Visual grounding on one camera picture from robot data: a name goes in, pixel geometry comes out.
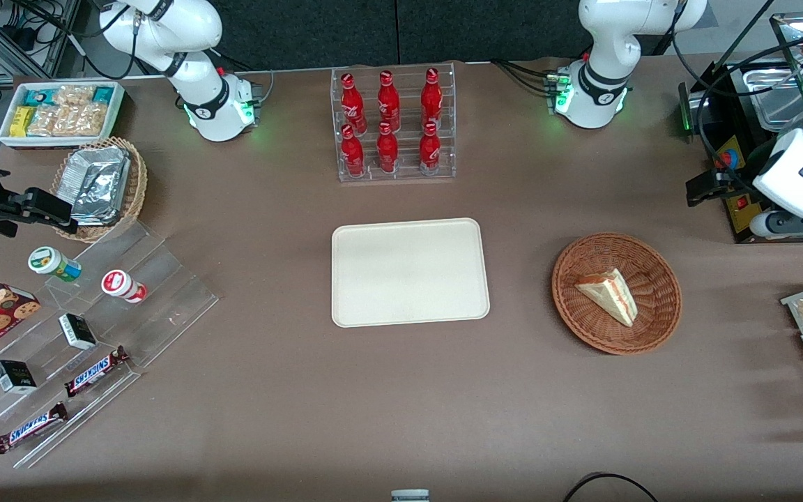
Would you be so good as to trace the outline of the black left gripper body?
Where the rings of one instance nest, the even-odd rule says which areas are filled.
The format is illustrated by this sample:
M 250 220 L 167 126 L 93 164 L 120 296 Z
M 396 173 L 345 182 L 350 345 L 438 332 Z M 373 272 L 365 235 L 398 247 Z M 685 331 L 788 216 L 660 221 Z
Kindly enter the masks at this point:
M 716 195 L 758 195 L 759 191 L 742 177 L 739 169 L 716 169 Z

